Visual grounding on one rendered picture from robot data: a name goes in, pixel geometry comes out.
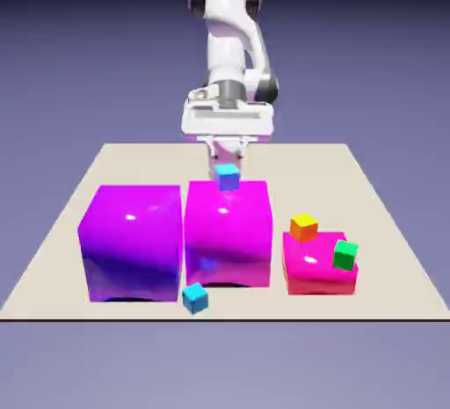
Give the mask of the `large pink box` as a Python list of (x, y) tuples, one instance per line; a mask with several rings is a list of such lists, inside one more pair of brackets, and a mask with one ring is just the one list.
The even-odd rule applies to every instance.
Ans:
[(316, 238), (298, 242), (289, 232), (282, 237), (282, 264), (289, 295), (351, 295), (359, 267), (352, 270), (333, 266), (338, 241), (346, 241), (342, 231), (319, 231)]

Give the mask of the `small green cube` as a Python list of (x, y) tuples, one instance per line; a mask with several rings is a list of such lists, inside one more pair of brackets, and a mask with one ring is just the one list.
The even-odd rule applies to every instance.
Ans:
[(338, 240), (333, 252), (332, 265), (335, 268), (352, 271), (358, 251), (358, 244), (345, 240)]

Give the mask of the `small blue cube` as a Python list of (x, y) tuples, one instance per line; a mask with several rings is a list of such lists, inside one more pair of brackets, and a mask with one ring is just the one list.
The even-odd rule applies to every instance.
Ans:
[(240, 170), (235, 164), (216, 164), (214, 180), (221, 191), (232, 191), (239, 188)]

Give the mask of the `small cyan cube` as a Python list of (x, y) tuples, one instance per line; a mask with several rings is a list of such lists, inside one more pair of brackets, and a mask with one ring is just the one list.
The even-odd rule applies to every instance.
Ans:
[(183, 289), (183, 305), (192, 313), (198, 313), (208, 307), (208, 293), (204, 287), (195, 282)]

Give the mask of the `small orange cube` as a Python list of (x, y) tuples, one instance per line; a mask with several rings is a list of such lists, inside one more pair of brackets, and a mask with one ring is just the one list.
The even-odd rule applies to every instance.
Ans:
[(310, 214), (299, 214), (291, 217), (290, 235), (298, 242), (314, 240), (317, 235), (318, 221)]

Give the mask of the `large magenta box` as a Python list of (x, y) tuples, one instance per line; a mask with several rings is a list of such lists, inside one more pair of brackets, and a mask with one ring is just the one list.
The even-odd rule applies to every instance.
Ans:
[(264, 181), (241, 181), (222, 191), (192, 181), (185, 204), (185, 275), (188, 285), (270, 286), (272, 208)]

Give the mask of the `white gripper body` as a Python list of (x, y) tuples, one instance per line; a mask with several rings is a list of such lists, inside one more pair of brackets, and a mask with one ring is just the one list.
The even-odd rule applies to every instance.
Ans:
[(182, 132), (190, 137), (270, 137), (274, 130), (273, 106), (237, 101), (237, 108), (219, 107), (217, 99), (186, 99)]

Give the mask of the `large purple box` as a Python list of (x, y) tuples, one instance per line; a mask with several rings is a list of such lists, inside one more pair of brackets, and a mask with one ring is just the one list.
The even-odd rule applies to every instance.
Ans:
[(102, 185), (77, 227), (92, 302), (178, 300), (179, 186)]

